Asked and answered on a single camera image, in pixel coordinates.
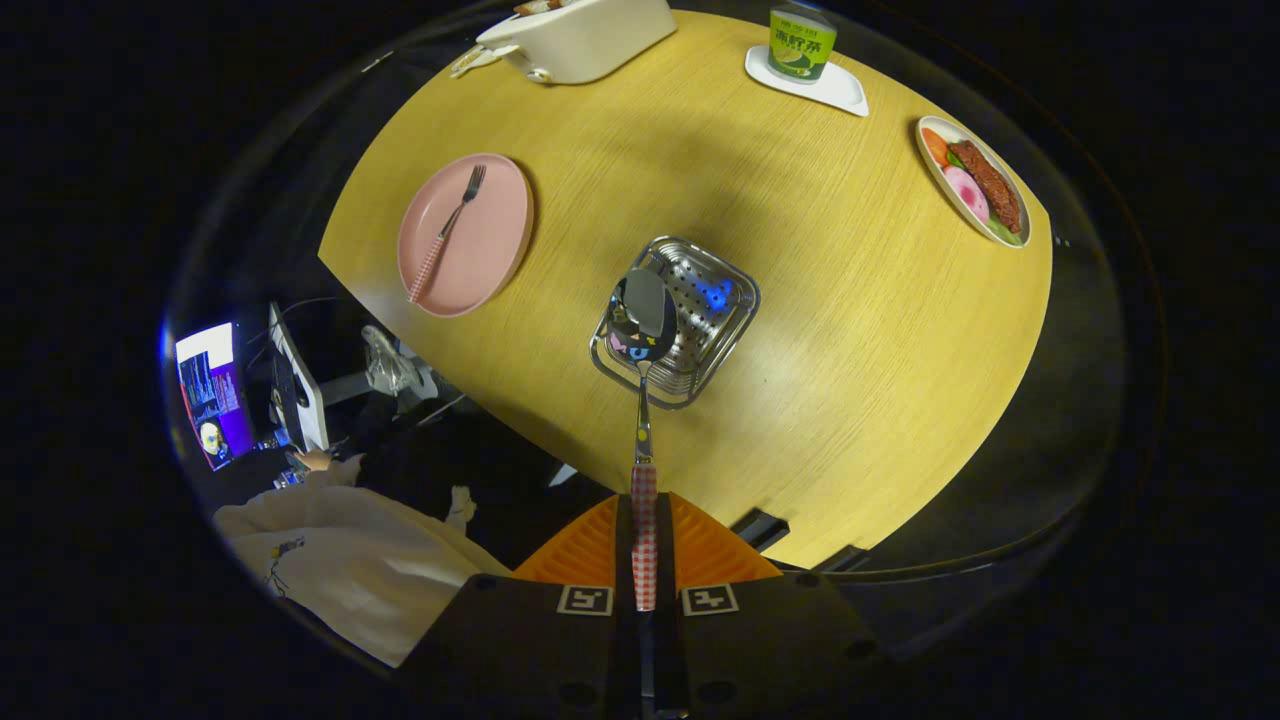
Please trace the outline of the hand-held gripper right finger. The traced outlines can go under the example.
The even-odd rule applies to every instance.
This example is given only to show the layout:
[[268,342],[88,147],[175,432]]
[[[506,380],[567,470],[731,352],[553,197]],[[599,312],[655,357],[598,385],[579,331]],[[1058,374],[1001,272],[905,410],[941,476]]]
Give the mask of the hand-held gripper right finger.
[[841,719],[884,689],[882,644],[833,582],[677,495],[655,505],[659,717]]

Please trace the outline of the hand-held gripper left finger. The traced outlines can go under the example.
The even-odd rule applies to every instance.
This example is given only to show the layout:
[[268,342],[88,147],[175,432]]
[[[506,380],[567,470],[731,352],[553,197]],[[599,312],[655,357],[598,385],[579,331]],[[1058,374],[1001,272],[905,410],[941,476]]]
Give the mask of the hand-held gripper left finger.
[[596,579],[476,574],[401,664],[429,719],[635,719],[640,632],[628,496],[581,516],[550,544],[594,559]]

